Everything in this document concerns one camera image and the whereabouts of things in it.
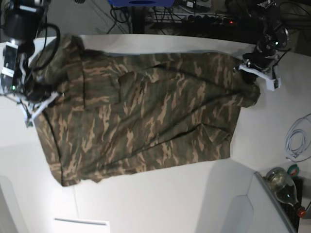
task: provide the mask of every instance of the glass bottle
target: glass bottle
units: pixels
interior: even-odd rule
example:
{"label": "glass bottle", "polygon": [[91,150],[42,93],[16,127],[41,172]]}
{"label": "glass bottle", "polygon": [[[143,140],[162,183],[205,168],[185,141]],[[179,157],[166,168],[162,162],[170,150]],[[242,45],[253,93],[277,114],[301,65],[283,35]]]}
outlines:
{"label": "glass bottle", "polygon": [[291,205],[299,217],[306,215],[306,209],[297,200],[296,185],[283,168],[272,169],[265,179],[278,201]]}

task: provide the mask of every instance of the white cable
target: white cable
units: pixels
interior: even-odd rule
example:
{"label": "white cable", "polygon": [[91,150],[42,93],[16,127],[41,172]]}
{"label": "white cable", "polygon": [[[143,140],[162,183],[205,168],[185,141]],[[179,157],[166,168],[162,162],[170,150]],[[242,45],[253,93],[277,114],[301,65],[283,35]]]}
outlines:
{"label": "white cable", "polygon": [[185,11],[185,12],[187,12],[187,13],[190,13],[190,14],[195,14],[195,13],[197,13],[197,12],[194,12],[194,11],[190,11],[190,10],[188,10],[188,9],[186,9],[186,8],[184,8],[184,7],[182,7],[182,6],[178,6],[180,9],[182,9],[183,11]]}
{"label": "white cable", "polygon": [[[308,145],[306,145],[307,143],[307,134],[304,130],[302,129],[297,129],[297,126],[303,122],[304,120],[307,120],[310,124],[311,124],[311,121],[308,119],[308,117],[311,116],[311,114],[308,114],[302,118],[299,118],[292,126],[291,128],[289,129],[287,135],[286,135],[286,138],[285,138],[285,151],[293,158],[297,158],[299,155],[301,155],[303,152],[305,152],[310,144],[311,144],[311,141],[309,142]],[[297,149],[292,149],[292,139],[294,136],[297,136],[298,134],[300,134],[302,136],[302,142],[300,144],[300,146],[297,148]],[[300,160],[300,161],[294,161],[292,160],[290,157],[286,157],[286,159],[294,162],[294,163],[300,163],[300,162],[303,162],[303,161],[306,161],[308,159],[310,159],[310,157],[304,159],[304,160]]]}

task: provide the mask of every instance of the red bottle cap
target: red bottle cap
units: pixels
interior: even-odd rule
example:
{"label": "red bottle cap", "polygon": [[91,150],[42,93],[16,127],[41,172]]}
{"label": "red bottle cap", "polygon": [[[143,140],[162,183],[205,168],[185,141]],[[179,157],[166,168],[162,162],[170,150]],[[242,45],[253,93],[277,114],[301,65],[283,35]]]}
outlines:
{"label": "red bottle cap", "polygon": [[307,211],[305,210],[305,208],[300,208],[298,211],[297,211],[297,215],[300,217],[300,218],[303,218],[305,215],[306,215]]}

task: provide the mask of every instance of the blue object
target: blue object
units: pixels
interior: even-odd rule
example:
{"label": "blue object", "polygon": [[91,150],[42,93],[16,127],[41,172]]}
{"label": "blue object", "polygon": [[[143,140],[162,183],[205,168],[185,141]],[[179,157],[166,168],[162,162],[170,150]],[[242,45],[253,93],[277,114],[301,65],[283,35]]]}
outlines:
{"label": "blue object", "polygon": [[175,0],[108,0],[116,7],[122,6],[165,6],[170,7]]}

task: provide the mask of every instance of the camouflage fabric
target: camouflage fabric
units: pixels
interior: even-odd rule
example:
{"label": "camouflage fabric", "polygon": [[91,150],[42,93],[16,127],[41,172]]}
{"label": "camouflage fabric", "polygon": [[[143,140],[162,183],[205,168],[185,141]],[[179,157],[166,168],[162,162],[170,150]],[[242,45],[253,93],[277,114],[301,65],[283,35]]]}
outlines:
{"label": "camouflage fabric", "polygon": [[35,120],[53,176],[69,186],[229,158],[240,109],[259,97],[238,63],[218,53],[110,57],[64,36],[37,74],[63,78],[64,95]]}

